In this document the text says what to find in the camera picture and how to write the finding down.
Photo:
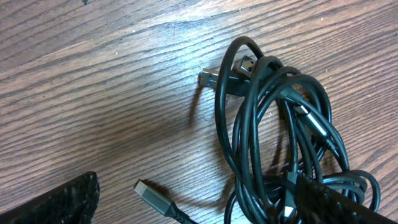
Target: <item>cable plug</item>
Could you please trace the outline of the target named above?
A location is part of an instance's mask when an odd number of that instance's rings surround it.
[[[187,214],[181,211],[175,202],[152,187],[147,186],[142,181],[139,180],[137,182],[134,191],[141,196],[143,201],[163,216],[174,218],[176,221],[183,224],[197,224],[191,220]]]

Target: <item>usb-a connector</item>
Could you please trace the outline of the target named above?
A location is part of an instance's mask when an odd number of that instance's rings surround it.
[[[218,72],[215,70],[204,68],[203,71],[199,73],[200,85],[216,88],[217,80],[218,80]]]

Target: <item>wooden surface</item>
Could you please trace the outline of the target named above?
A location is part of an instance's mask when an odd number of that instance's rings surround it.
[[[398,221],[397,25],[396,0],[0,0],[0,212],[93,170],[95,223],[172,223],[134,193],[138,179],[221,223],[232,173],[197,75],[248,35],[320,80],[351,168],[376,177],[379,213]],[[240,102],[227,99],[230,128]],[[287,138],[275,106],[263,121],[267,170]]]

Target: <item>black cable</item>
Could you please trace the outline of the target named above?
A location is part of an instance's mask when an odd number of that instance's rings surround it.
[[[242,45],[252,50],[257,62],[252,69],[245,99],[235,118],[230,144],[225,99],[234,56]],[[301,85],[310,101],[296,92],[291,87],[293,84]],[[292,200],[286,195],[294,194],[294,181],[281,175],[263,175],[261,169],[257,126],[273,101],[276,101],[279,111],[283,113],[289,132],[290,162],[286,167],[289,173],[303,173],[311,178],[315,173],[318,182],[332,189],[342,189],[343,195],[358,203],[364,202],[368,187],[365,179],[368,179],[373,190],[369,208],[376,212],[381,197],[379,185],[371,174],[349,170],[346,149],[340,134],[331,124],[331,105],[322,85],[315,78],[301,74],[296,68],[284,67],[278,58],[264,56],[249,37],[239,37],[228,47],[221,63],[215,98],[218,139],[225,159],[236,176],[235,191],[228,200],[224,223],[231,223],[236,201],[252,223],[283,223],[288,220],[300,223],[294,209],[291,215],[282,214],[289,200]],[[338,161],[342,172],[323,176],[320,160],[327,150]]]

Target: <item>wood grain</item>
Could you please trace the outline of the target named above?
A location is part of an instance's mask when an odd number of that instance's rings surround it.
[[[375,176],[379,213],[398,221],[395,0],[0,0],[0,212],[93,170],[95,223],[171,223],[134,193],[138,179],[221,223],[232,173],[197,74],[241,35],[324,85],[351,168]],[[230,128],[241,100],[227,99]],[[287,138],[275,105],[263,121],[267,170]]]

